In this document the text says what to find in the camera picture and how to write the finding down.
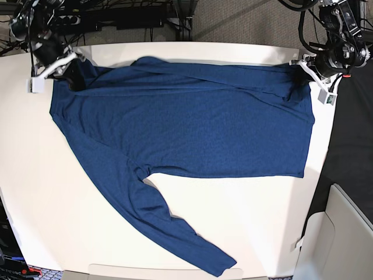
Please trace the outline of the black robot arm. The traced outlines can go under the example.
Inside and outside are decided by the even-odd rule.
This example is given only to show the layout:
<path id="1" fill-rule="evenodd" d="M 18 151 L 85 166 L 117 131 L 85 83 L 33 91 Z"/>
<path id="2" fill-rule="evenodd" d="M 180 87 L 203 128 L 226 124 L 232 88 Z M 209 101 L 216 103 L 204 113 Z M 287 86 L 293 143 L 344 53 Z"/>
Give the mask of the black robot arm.
<path id="1" fill-rule="evenodd" d="M 75 52 L 70 44 L 63 43 L 51 29 L 55 13 L 63 5 L 64 1 L 24 1 L 10 20 L 11 35 L 27 44 L 30 51 L 29 93 L 43 92 L 46 79 L 67 81 L 74 91 L 86 87 L 79 68 L 79 64 L 85 61 L 84 55 Z"/>
<path id="2" fill-rule="evenodd" d="M 309 52 L 290 65 L 299 65 L 320 88 L 318 100 L 333 105 L 337 99 L 336 86 L 342 78 L 350 77 L 353 68 L 361 68 L 370 59 L 370 51 L 355 20 L 348 1 L 281 1 L 282 5 L 300 13 L 298 36 Z M 326 30 L 324 44 L 307 43 L 303 29 L 309 12 Z"/>

